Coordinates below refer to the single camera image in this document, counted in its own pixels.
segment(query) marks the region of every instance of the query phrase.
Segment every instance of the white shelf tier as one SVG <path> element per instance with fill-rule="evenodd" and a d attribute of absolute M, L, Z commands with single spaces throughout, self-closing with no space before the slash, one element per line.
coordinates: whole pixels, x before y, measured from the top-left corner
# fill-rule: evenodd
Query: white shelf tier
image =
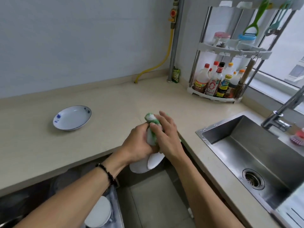
<path fill-rule="evenodd" d="M 269 9 L 279 9 L 286 0 L 270 0 Z M 262 0 L 209 0 L 209 6 L 237 7 L 241 9 L 258 9 Z M 304 5 L 304 0 L 292 0 L 290 9 L 300 10 Z"/>
<path fill-rule="evenodd" d="M 207 99 L 210 99 L 212 101 L 220 101 L 220 102 L 235 102 L 235 103 L 239 103 L 241 102 L 242 98 L 238 99 L 238 100 L 235 100 L 233 98 L 218 98 L 218 97 L 213 97 L 213 96 L 209 96 L 209 95 L 206 95 L 206 94 L 202 94 L 194 89 L 192 89 L 192 87 L 188 87 L 187 88 L 187 92 L 188 93 L 191 93 L 191 94 L 197 94 L 201 97 L 204 97 L 204 98 L 207 98 Z"/>
<path fill-rule="evenodd" d="M 260 48 L 260 51 L 234 50 L 234 49 L 229 49 L 229 47 L 221 48 L 221 47 L 209 45 L 206 42 L 199 43 L 197 49 L 202 52 L 210 52 L 223 56 L 237 57 L 237 58 L 254 58 L 256 55 L 258 55 L 258 58 L 262 60 L 269 59 L 270 55 L 272 54 L 272 51 L 268 51 L 263 48 Z"/>

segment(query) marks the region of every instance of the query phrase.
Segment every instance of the person's left hand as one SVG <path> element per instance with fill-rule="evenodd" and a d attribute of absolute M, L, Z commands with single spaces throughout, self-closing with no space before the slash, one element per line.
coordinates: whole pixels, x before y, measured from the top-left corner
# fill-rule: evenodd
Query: person's left hand
<path fill-rule="evenodd" d="M 149 124 L 143 123 L 131 130 L 131 133 L 122 145 L 122 151 L 126 153 L 128 164 L 139 161 L 146 156 L 157 153 L 159 147 L 150 146 L 147 143 L 146 130 Z"/>

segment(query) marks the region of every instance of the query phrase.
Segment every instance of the hand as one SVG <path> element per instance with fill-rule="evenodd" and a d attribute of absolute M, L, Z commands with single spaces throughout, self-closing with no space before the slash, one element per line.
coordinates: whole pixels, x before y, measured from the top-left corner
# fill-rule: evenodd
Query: hand
<path fill-rule="evenodd" d="M 183 158 L 186 154 L 180 143 L 177 126 L 173 119 L 163 111 L 159 111 L 159 114 L 155 115 L 155 117 L 159 120 L 165 132 L 155 123 L 150 123 L 150 128 L 156 135 L 161 151 L 173 164 L 173 162 Z"/>
<path fill-rule="evenodd" d="M 158 152 L 159 148 L 157 146 L 150 146 L 147 143 L 146 130 L 148 127 L 149 124 L 147 122 L 136 126 L 124 141 L 121 149 L 126 155 L 127 164 L 139 161 L 152 153 Z"/>

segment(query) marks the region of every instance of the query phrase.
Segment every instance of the black beaded bracelet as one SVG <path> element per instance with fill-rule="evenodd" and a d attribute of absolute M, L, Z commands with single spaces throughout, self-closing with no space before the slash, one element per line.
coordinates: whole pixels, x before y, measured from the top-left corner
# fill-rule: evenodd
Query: black beaded bracelet
<path fill-rule="evenodd" d="M 111 185 L 117 186 L 116 180 L 113 178 L 112 174 L 107 171 L 107 168 L 105 168 L 104 165 L 97 163 L 95 166 L 102 168 L 107 173 Z"/>

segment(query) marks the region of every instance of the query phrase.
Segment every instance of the black bottle cap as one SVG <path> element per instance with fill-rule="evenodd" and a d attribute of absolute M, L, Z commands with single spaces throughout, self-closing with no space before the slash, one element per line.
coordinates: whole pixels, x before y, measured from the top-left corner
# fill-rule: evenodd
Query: black bottle cap
<path fill-rule="evenodd" d="M 225 66 L 225 62 L 220 62 L 219 63 L 219 67 L 224 67 Z"/>

